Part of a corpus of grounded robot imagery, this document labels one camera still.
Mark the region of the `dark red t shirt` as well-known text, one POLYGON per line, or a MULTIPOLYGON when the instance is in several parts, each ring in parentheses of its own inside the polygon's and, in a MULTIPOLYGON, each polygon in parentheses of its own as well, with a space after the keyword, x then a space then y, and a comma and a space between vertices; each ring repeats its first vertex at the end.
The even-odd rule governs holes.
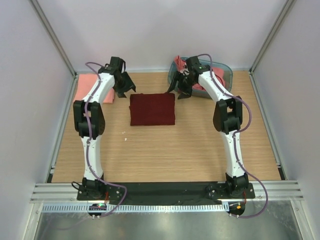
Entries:
POLYGON ((131 126, 173 126, 176 123, 173 93, 132 94, 129 100, 131 126))

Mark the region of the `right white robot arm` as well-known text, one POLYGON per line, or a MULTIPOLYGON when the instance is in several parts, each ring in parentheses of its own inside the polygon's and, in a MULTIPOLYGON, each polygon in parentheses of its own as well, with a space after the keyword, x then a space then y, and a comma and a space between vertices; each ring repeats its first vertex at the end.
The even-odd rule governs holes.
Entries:
POLYGON ((172 73, 168 93, 178 89, 178 99, 192 96, 194 85, 200 85, 215 102, 213 126, 220 133, 226 155, 226 181, 224 190, 237 198, 249 187, 248 173, 243 166, 240 132, 243 123, 243 101, 232 95, 214 73, 212 64, 201 64, 198 56, 173 60, 176 71, 172 73))

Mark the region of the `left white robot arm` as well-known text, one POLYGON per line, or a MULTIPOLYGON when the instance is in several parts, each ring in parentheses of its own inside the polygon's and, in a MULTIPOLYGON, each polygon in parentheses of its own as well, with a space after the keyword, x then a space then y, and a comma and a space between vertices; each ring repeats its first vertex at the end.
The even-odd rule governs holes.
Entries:
POLYGON ((81 138, 84 150, 85 170, 82 182, 77 188, 78 200, 101 200, 107 193, 107 183, 101 164, 101 138, 106 128, 102 105, 110 92, 114 90, 118 98, 136 86, 126 72, 126 62, 116 56, 110 62, 93 70, 97 79, 87 95, 73 103, 75 131, 81 138))

